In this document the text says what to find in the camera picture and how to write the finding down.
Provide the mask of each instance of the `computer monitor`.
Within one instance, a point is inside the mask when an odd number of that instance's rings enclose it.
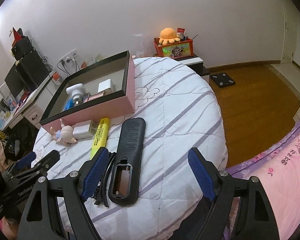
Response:
[[[13,64],[4,81],[6,82],[14,98],[16,98],[20,94],[20,92],[24,88],[26,88],[26,85],[24,84],[19,73],[17,72],[16,64]]]

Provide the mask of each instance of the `pink bedsheet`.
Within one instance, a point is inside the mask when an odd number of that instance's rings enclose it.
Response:
[[[233,177],[257,176],[269,198],[281,240],[300,223],[300,123],[280,142],[256,157],[227,170]],[[234,223],[237,200],[230,214]]]

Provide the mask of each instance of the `wall outlet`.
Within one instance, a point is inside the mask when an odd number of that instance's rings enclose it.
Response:
[[[72,60],[72,59],[74,58],[73,55],[75,56],[75,59],[77,60],[77,59],[78,59],[78,52],[77,52],[76,49],[73,50],[73,51],[71,51],[71,52],[68,53],[67,55],[65,55],[65,56],[64,56],[63,58],[61,58],[59,61],[64,60],[64,61],[66,62],[67,59]]]

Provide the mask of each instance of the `yellow highlighter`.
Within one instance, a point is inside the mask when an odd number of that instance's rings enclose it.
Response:
[[[105,147],[107,143],[107,136],[109,131],[109,124],[110,119],[109,118],[102,118],[99,122],[98,129],[96,134],[93,138],[93,144],[91,147],[90,156],[93,158],[93,156],[96,154],[96,152],[99,150],[100,147]]]

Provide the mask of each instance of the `white charger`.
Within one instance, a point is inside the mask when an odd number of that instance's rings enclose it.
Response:
[[[76,139],[92,137],[96,133],[96,123],[93,120],[76,123],[73,126],[73,136]]]
[[[107,79],[99,84],[98,93],[105,92],[105,94],[113,93],[113,83],[111,79]]]

